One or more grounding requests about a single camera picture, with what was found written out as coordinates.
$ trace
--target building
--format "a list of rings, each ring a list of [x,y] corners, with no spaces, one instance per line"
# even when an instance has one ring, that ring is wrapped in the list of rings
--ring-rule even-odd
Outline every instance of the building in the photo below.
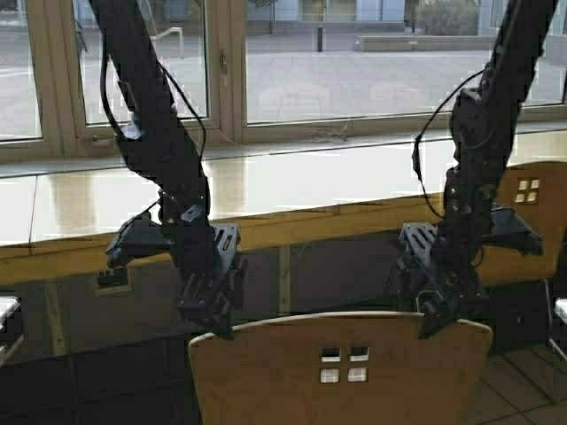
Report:
[[[298,22],[403,22],[406,0],[276,0],[256,7],[248,2],[248,20]]]
[[[257,7],[248,1],[247,18],[256,21],[282,22],[398,22],[404,20],[406,0],[275,0]],[[149,8],[164,20],[185,21],[191,18],[195,4],[188,0],[138,0],[145,17]],[[88,0],[74,0],[75,15],[84,25],[94,22]]]

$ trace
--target chair backrest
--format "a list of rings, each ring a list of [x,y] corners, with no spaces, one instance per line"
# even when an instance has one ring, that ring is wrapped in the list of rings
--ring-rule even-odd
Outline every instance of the chair backrest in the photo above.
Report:
[[[320,313],[241,325],[233,341],[199,336],[189,355],[203,424],[459,425],[492,330],[458,321],[419,340],[421,321]]]
[[[538,187],[532,189],[532,182]],[[478,267],[483,285],[548,279],[555,274],[567,228],[566,188],[567,163],[564,162],[535,162],[512,166],[506,171],[497,201],[514,208],[540,234],[544,252],[542,256],[523,256],[517,251],[487,246]],[[535,202],[528,202],[531,193],[535,194]]]

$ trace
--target table surface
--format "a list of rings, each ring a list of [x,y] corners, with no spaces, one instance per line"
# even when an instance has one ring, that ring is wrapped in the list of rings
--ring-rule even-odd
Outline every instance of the table surface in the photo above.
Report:
[[[383,218],[361,221],[369,231],[399,226],[402,217],[393,217],[392,208],[403,209],[405,220],[431,220],[412,170],[412,149],[411,144],[394,144],[206,161],[210,218],[238,224],[241,250],[346,235],[347,224],[335,235],[311,220],[339,213],[382,211]],[[423,143],[421,152],[425,187],[439,204],[445,172],[455,164],[453,142]],[[517,137],[509,166],[541,161],[567,162],[567,132]],[[126,168],[2,179],[0,259],[102,247],[157,192],[156,185]],[[300,220],[305,226],[293,235],[258,233]]]

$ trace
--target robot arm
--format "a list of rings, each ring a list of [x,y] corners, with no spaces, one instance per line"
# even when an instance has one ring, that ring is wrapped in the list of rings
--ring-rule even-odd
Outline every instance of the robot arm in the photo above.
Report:
[[[402,229],[402,264],[406,272],[414,268],[410,285],[418,289],[432,283],[435,288],[425,305],[421,337],[458,319],[467,306],[483,303],[473,261],[484,243],[541,254],[539,237],[494,199],[556,6],[557,0],[509,0],[480,83],[463,89],[454,105],[450,127],[458,165],[447,172],[445,216],[437,227],[412,223]]]
[[[169,252],[182,284],[177,308],[219,336],[232,337],[230,311],[245,265],[236,225],[211,226],[207,178],[195,143],[177,117],[167,78],[136,0],[90,0],[103,40],[101,96],[129,170],[159,188],[159,219],[143,212],[125,223],[107,250],[109,267]],[[132,120],[119,126],[105,94],[109,58]]]

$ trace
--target black cable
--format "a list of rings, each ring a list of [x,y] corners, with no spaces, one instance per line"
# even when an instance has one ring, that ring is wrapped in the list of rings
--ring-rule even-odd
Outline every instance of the black cable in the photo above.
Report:
[[[143,210],[142,212],[140,212],[140,214],[144,214],[144,213],[148,213],[154,206],[156,206],[159,203],[158,201],[154,201],[150,206],[148,206],[145,210]]]
[[[473,266],[474,268],[477,268],[478,266],[480,266],[480,265],[482,264],[482,262],[484,261],[484,259],[485,259],[485,246],[482,245],[482,246],[480,247],[480,258],[478,259],[478,262],[477,262],[476,264],[473,263],[472,266]]]
[[[390,292],[390,288],[392,287],[393,282],[393,272],[397,268],[397,263],[393,263],[392,267],[390,267],[390,273],[388,274],[388,279],[386,279],[386,285],[384,286],[384,295],[388,295]]]
[[[187,97],[185,96],[185,93],[183,92],[182,88],[179,86],[179,84],[177,83],[177,81],[175,80],[175,78],[173,77],[173,75],[161,64],[159,63],[159,66],[161,67],[161,70],[163,71],[163,73],[166,75],[166,77],[171,81],[171,83],[175,86],[175,89],[177,90],[177,93],[179,93],[179,96],[181,96],[181,98],[183,99],[183,102],[185,103],[185,105],[187,106],[187,108],[190,110],[190,112],[193,114],[193,116],[195,117],[195,119],[197,120],[198,124],[201,126],[201,130],[203,131],[203,143],[201,144],[201,152],[199,153],[199,160],[203,160],[203,152],[205,151],[205,145],[206,145],[206,129],[205,129],[205,125],[203,124],[203,121],[201,120],[201,117],[198,116],[197,112],[195,112],[195,110],[193,109],[193,107],[191,106],[191,104],[189,103],[189,100],[187,99]]]
[[[477,144],[473,144],[472,146],[467,146],[467,149],[469,149],[471,151],[475,151],[476,149],[484,148],[485,145],[488,142],[490,142],[490,139],[492,139],[495,131],[496,131],[496,127],[492,129],[492,131],[488,134],[488,136],[485,138],[485,140],[483,140],[482,142],[479,142]]]
[[[473,75],[471,75],[469,78],[467,78],[465,81],[463,81],[461,84],[459,84],[459,86],[457,86],[457,88],[455,90],[453,90],[451,92],[451,94],[439,105],[439,107],[435,110],[435,112],[432,114],[432,116],[430,116],[429,120],[427,121],[427,123],[425,123],[425,126],[423,126],[422,131],[419,133],[419,135],[417,135],[416,139],[414,140],[414,152],[412,154],[412,159],[414,162],[414,171],[417,174],[417,179],[419,180],[419,182],[422,185],[422,190],[423,190],[423,196],[425,197],[425,202],[427,203],[427,205],[429,206],[431,212],[433,214],[435,214],[437,217],[439,217],[440,219],[444,219],[444,217],[439,214],[437,212],[437,210],[435,210],[435,208],[433,208],[433,205],[431,204],[431,200],[429,199],[429,195],[427,194],[427,190],[425,190],[425,186],[423,185],[423,177],[422,177],[422,166],[421,166],[421,157],[419,154],[419,144],[422,141],[423,135],[425,134],[425,131],[427,130],[427,128],[429,127],[429,125],[433,122],[433,120],[435,120],[435,117],[439,114],[439,112],[443,109],[443,107],[449,102],[449,100],[451,100],[453,98],[453,96],[460,90],[462,89],[462,87],[467,84],[469,81],[474,80],[475,78],[477,78],[479,75],[481,75],[485,70],[483,69],[482,71],[478,71],[477,73],[474,73]]]
[[[106,93],[106,74],[108,71],[108,61],[110,59],[110,55],[108,54],[108,47],[106,46],[106,39],[103,37],[103,54],[102,54],[102,64],[100,66],[100,97],[103,102],[103,109],[105,110],[106,118],[108,122],[112,126],[114,133],[121,139],[124,140],[124,133],[116,119],[114,118],[113,111],[108,103],[108,95]]]

